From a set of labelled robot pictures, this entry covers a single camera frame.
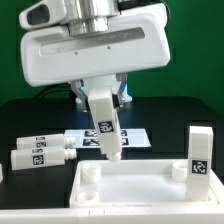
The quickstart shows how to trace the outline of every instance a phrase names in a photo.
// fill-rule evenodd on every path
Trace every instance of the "white object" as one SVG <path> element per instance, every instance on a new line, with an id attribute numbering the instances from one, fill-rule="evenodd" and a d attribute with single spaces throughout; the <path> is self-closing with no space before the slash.
<path id="1" fill-rule="evenodd" d="M 80 174 L 81 163 L 85 163 L 85 161 L 79 163 L 71 195 L 74 198 L 71 197 L 70 199 L 72 208 L 1 210 L 0 223 L 224 223 L 224 187 L 212 171 L 210 200 L 206 202 L 186 202 L 184 200 L 186 183 L 172 180 L 172 165 L 176 162 L 186 162 L 186 160 L 138 160 L 120 161 L 119 163 L 108 161 L 87 162 L 100 163 L 102 179 L 95 184 L 83 183 Z M 106 177 L 109 180 L 109 176 L 111 181 L 107 185 L 103 185 L 104 178 Z M 97 194 L 81 195 L 82 202 L 80 202 L 77 198 L 82 192 L 95 192 Z M 91 203 L 91 200 L 86 200 L 93 199 L 94 195 L 99 198 L 99 202 Z"/>
<path id="2" fill-rule="evenodd" d="M 172 169 L 172 178 L 178 182 L 187 180 L 187 162 L 175 162 Z"/>
<path id="3" fill-rule="evenodd" d="M 82 181 L 85 183 L 96 183 L 101 179 L 101 166 L 99 163 L 86 162 L 81 168 Z"/>
<path id="4" fill-rule="evenodd" d="M 190 127 L 188 149 L 188 201 L 207 201 L 212 160 L 213 131 L 211 127 Z"/>
<path id="5" fill-rule="evenodd" d="M 32 11 L 35 8 L 41 7 L 41 6 L 47 6 L 49 10 L 49 21 L 46 23 L 42 23 L 39 25 L 31 25 L 28 22 L 28 13 L 29 11 Z M 67 10 L 66 6 L 64 4 L 64 1 L 62 0 L 43 0 L 41 2 L 38 2 L 37 4 L 31 6 L 30 8 L 24 10 L 20 15 L 19 15 L 19 22 L 20 25 L 23 29 L 38 29 L 46 26 L 51 26 L 55 25 L 57 23 L 61 23 L 65 21 L 67 16 Z"/>
<path id="6" fill-rule="evenodd" d="M 83 91 L 87 96 L 89 95 L 90 89 L 92 88 L 97 89 L 105 86 L 111 86 L 113 94 L 117 94 L 121 84 L 120 82 L 117 81 L 116 74 L 84 79 L 83 83 L 84 83 Z"/>
<path id="7" fill-rule="evenodd" d="M 97 132 L 94 129 L 66 130 L 65 136 L 74 136 L 76 148 L 99 148 Z M 150 147 L 150 141 L 145 129 L 121 129 L 122 148 L 146 148 Z"/>
<path id="8" fill-rule="evenodd" d="M 27 32 L 21 43 L 25 79 L 42 86 L 165 66 L 166 22 L 164 4 L 155 4 L 109 17 L 108 31 L 85 38 L 71 37 L 66 26 Z"/>
<path id="9" fill-rule="evenodd" d="M 0 183 L 3 180 L 3 174 L 2 174 L 2 165 L 0 164 Z"/>
<path id="10" fill-rule="evenodd" d="M 121 131 L 114 109 L 112 91 L 110 87 L 91 89 L 89 93 L 89 107 L 100 142 L 102 154 L 116 162 L 121 159 Z"/>
<path id="11" fill-rule="evenodd" d="M 84 191 L 77 194 L 76 200 L 84 204 L 99 203 L 99 194 L 95 191 Z"/>
<path id="12" fill-rule="evenodd" d="M 76 150 L 68 150 L 63 147 L 12 150 L 12 170 L 64 165 L 65 159 L 76 158 Z"/>
<path id="13" fill-rule="evenodd" d="M 82 161 L 79 162 L 70 197 L 71 208 L 102 208 L 110 206 L 137 206 L 143 209 L 152 206 L 156 211 L 167 206 L 172 208 L 188 208 L 189 206 L 219 207 L 224 188 L 220 187 L 215 174 L 211 171 L 209 185 L 209 200 L 202 202 L 186 201 L 187 183 L 173 180 L 172 169 L 175 163 L 186 163 L 187 160 L 121 160 L 118 163 L 109 161 Z M 82 167 L 86 163 L 98 163 L 101 166 L 101 179 L 87 184 L 82 181 Z M 77 195 L 81 192 L 97 192 L 98 204 L 81 204 Z"/>
<path id="14" fill-rule="evenodd" d="M 75 145 L 75 137 L 64 136 L 63 134 L 42 135 L 17 138 L 17 149 L 43 148 L 53 146 L 63 146 L 64 148 L 72 148 Z"/>

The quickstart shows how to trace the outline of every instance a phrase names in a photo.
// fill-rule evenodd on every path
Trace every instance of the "white cylinder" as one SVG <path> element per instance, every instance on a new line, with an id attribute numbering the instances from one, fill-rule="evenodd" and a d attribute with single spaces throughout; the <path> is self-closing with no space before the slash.
<path id="1" fill-rule="evenodd" d="M 99 163 L 86 162 L 81 167 L 82 181 L 85 183 L 96 183 L 101 180 L 101 166 Z"/>
<path id="2" fill-rule="evenodd" d="M 52 146 L 73 148 L 75 145 L 75 137 L 65 137 L 63 134 L 32 136 L 17 138 L 16 144 L 18 150 Z"/>
<path id="3" fill-rule="evenodd" d="M 121 160 L 121 152 L 118 153 L 107 153 L 106 157 L 110 162 L 118 162 Z"/>
<path id="4" fill-rule="evenodd" d="M 78 203 L 85 203 L 85 204 L 99 203 L 99 193 L 96 191 L 80 192 L 76 195 L 76 201 Z"/>
<path id="5" fill-rule="evenodd" d="M 12 150 L 12 170 L 32 169 L 65 164 L 65 152 L 62 146 Z"/>
<path id="6" fill-rule="evenodd" d="M 187 180 L 187 162 L 175 162 L 172 169 L 172 178 L 177 182 Z"/>
<path id="7" fill-rule="evenodd" d="M 64 150 L 65 159 L 76 159 L 77 158 L 77 152 L 76 149 L 65 149 Z"/>

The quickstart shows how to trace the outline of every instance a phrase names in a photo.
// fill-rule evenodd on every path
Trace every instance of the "white robotic body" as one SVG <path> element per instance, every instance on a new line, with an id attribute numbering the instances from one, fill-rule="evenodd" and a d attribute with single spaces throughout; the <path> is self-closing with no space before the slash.
<path id="1" fill-rule="evenodd" d="M 109 31 L 80 39 L 72 39 L 66 27 L 52 27 L 26 34 L 22 41 L 22 48 L 26 49 L 22 51 L 22 58 L 27 82 L 32 86 L 56 84 L 155 68 L 169 62 L 166 35 L 153 14 L 116 16 L 109 18 L 108 22 Z M 97 43 L 97 38 L 103 35 L 111 34 L 113 39 L 114 32 L 132 32 L 135 29 L 142 32 L 133 40 L 131 34 L 128 41 L 122 37 L 120 42 Z"/>
<path id="2" fill-rule="evenodd" d="M 47 6 L 49 10 L 49 14 L 50 14 L 49 21 L 46 23 L 38 24 L 38 25 L 30 25 L 27 21 L 28 13 L 31 10 L 42 5 Z M 67 16 L 67 10 L 66 10 L 64 0 L 43 0 L 31 6 L 30 8 L 24 10 L 22 13 L 20 13 L 19 21 L 23 29 L 32 30 L 32 29 L 39 29 L 39 28 L 48 27 L 51 25 L 61 23 L 66 19 L 66 16 Z"/>
<path id="3" fill-rule="evenodd" d="M 159 22 L 161 29 L 167 24 L 167 12 L 163 3 L 121 11 L 122 16 L 139 16 L 150 13 Z"/>
<path id="4" fill-rule="evenodd" d="M 82 18 L 113 16 L 118 13 L 115 0 L 79 0 L 77 1 L 77 5 L 78 4 L 80 5 L 80 14 Z"/>

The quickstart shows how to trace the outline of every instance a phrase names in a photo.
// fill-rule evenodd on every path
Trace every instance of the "white block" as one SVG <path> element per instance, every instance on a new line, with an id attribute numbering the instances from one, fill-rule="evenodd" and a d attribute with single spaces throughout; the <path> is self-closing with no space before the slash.
<path id="1" fill-rule="evenodd" d="M 91 89 L 88 98 L 93 122 L 98 134 L 102 154 L 110 160 L 119 160 L 121 147 L 120 125 L 113 107 L 110 87 Z"/>
<path id="2" fill-rule="evenodd" d="M 12 170 L 32 169 L 65 164 L 63 147 L 11 151 Z"/>
<path id="3" fill-rule="evenodd" d="M 16 145 L 18 150 L 55 146 L 72 148 L 75 145 L 75 137 L 64 136 L 63 134 L 23 137 L 17 138 Z"/>
<path id="4" fill-rule="evenodd" d="M 187 162 L 175 162 L 172 168 L 172 178 L 178 182 L 187 180 Z"/>
<path id="5" fill-rule="evenodd" d="M 101 179 L 101 166 L 99 163 L 86 162 L 81 167 L 82 181 L 85 183 L 96 183 Z"/>
<path id="6" fill-rule="evenodd" d="M 209 195 L 213 131 L 211 127 L 190 127 L 187 201 L 207 201 Z"/>

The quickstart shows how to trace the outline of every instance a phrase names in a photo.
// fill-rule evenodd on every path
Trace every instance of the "green background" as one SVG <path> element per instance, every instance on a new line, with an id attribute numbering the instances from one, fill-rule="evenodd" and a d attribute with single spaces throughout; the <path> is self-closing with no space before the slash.
<path id="1" fill-rule="evenodd" d="M 0 0 L 0 105 L 32 98 L 42 88 L 23 78 L 18 15 L 37 0 Z M 130 73 L 132 96 L 192 96 L 224 114 L 224 0 L 168 0 L 168 66 Z"/>

